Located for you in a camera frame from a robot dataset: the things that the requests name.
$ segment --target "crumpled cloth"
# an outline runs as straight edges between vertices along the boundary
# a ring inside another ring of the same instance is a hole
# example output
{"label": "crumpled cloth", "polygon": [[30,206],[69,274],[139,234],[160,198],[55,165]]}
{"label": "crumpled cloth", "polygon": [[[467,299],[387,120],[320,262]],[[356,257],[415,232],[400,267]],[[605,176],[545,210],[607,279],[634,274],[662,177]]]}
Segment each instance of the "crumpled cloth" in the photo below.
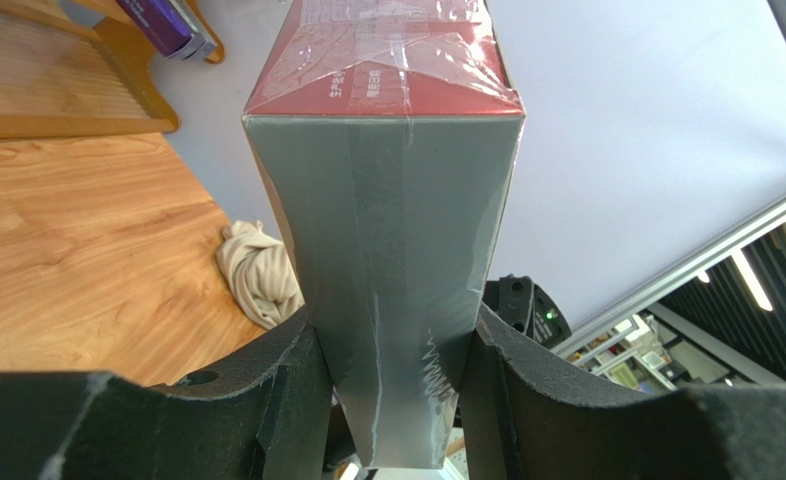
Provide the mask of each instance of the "crumpled cloth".
{"label": "crumpled cloth", "polygon": [[286,247],[263,233],[262,222],[233,222],[222,229],[216,260],[242,311],[269,330],[304,305]]}

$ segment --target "cardboard box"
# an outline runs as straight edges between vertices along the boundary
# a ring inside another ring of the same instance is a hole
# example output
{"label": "cardboard box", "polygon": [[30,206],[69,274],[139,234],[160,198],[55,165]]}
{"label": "cardboard box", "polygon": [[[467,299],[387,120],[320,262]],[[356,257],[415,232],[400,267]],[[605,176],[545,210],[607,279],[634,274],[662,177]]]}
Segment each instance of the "cardboard box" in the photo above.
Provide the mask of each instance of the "cardboard box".
{"label": "cardboard box", "polygon": [[440,468],[523,107],[481,0],[295,0],[243,123],[361,461]]}

